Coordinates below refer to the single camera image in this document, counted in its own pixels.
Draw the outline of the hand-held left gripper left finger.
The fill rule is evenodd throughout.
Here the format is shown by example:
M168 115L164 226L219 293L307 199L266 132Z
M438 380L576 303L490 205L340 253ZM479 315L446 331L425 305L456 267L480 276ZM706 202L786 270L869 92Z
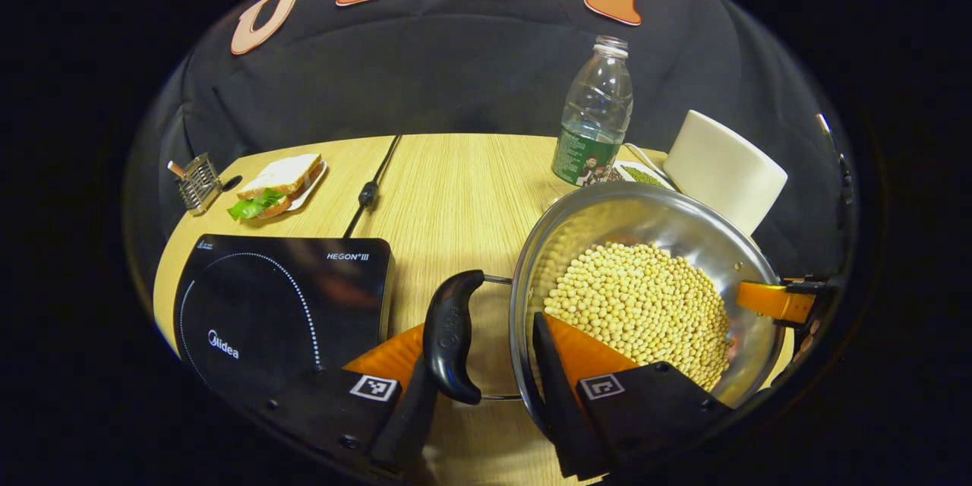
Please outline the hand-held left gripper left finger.
M437 399L423 332L419 324L340 368L299 373L265 399L264 427L358 481L406 481Z

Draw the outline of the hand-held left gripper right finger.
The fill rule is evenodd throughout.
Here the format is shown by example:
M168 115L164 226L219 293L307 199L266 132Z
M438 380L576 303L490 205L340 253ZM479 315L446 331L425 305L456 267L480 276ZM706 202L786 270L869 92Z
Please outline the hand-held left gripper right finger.
M535 313L532 348L565 476L632 480L698 446L733 414L669 362L635 364L548 313Z

